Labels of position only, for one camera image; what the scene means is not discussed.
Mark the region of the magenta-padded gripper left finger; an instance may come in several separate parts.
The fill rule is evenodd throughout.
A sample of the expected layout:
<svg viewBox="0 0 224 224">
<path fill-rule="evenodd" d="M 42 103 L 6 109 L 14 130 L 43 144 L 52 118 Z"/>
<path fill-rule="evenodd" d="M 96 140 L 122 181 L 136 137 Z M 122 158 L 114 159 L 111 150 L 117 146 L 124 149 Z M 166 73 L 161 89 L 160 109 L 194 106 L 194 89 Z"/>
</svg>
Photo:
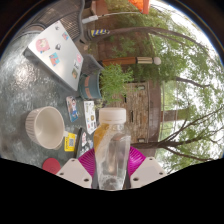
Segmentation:
<svg viewBox="0 0 224 224">
<path fill-rule="evenodd" d="M 57 176 L 84 188 L 97 189 L 95 152 L 87 151 L 78 159 L 71 158 L 57 173 Z"/>
</svg>

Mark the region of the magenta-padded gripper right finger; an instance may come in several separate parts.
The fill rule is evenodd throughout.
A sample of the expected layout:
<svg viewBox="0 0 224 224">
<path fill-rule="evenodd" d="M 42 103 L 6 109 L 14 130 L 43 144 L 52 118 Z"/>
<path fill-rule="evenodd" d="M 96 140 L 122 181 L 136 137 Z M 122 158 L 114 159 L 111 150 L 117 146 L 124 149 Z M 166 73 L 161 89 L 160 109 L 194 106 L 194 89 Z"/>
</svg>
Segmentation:
<svg viewBox="0 0 224 224">
<path fill-rule="evenodd" d="M 166 172 L 154 157 L 146 157 L 131 147 L 127 165 L 130 186 L 141 188 L 166 176 Z"/>
</svg>

